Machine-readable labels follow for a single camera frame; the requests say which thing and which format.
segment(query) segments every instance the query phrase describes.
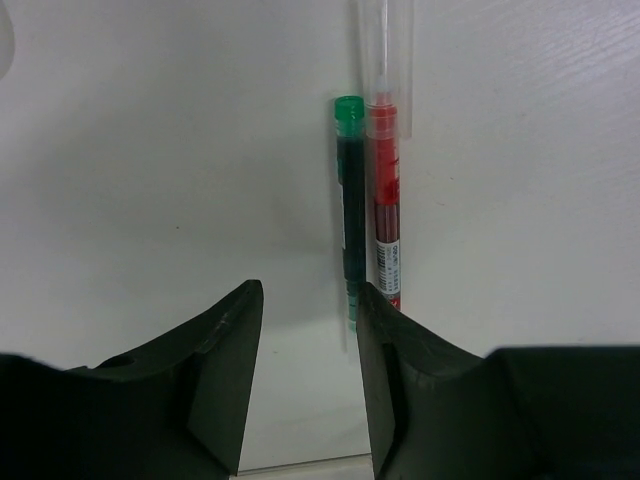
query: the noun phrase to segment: green pen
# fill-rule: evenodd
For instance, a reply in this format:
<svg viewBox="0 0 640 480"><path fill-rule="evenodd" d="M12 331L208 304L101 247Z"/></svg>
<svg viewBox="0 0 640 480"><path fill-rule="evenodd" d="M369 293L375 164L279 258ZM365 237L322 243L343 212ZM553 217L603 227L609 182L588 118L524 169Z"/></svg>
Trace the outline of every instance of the green pen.
<svg viewBox="0 0 640 480"><path fill-rule="evenodd" d="M349 329L355 332L358 290L366 281L364 101L335 100L338 181L342 204L342 262L349 304Z"/></svg>

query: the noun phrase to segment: white textured background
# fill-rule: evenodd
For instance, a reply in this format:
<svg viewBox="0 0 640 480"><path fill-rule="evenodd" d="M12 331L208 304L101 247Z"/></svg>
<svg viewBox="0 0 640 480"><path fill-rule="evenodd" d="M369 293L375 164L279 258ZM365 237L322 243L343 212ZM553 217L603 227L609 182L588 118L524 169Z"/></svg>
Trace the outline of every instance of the white textured background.
<svg viewBox="0 0 640 480"><path fill-rule="evenodd" d="M7 0L0 349L95 365L247 277L243 468L365 452L328 119L348 0ZM404 306L476 353L640 340L640 3L416 0Z"/></svg>

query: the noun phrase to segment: pen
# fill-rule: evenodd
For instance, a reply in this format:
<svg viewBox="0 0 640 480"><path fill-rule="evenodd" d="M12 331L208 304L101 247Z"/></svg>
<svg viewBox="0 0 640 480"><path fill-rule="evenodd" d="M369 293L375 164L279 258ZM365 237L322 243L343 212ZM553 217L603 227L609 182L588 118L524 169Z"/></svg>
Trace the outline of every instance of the pen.
<svg viewBox="0 0 640 480"><path fill-rule="evenodd" d="M338 181L342 204L342 262L349 304L348 327L355 331L358 290L366 281L364 102L347 96L334 102Z"/></svg>
<svg viewBox="0 0 640 480"><path fill-rule="evenodd" d="M411 137L413 0L360 0L378 287L400 309L399 139Z"/></svg>

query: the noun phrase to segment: green pen cap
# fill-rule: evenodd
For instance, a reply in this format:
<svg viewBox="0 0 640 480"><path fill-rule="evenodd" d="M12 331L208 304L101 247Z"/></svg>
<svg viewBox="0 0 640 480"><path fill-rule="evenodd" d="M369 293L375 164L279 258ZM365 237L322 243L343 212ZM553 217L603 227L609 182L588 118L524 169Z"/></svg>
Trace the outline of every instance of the green pen cap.
<svg viewBox="0 0 640 480"><path fill-rule="evenodd" d="M336 133L340 137L360 137L364 134L364 100L348 95L334 102Z"/></svg>

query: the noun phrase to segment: barcode label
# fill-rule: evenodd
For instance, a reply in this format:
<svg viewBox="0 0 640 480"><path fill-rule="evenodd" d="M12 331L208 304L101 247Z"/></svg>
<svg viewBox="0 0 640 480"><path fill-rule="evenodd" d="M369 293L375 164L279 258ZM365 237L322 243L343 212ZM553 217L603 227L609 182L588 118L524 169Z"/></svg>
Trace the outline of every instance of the barcode label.
<svg viewBox="0 0 640 480"><path fill-rule="evenodd" d="M400 293L400 240L377 244L380 291L385 295Z"/></svg>

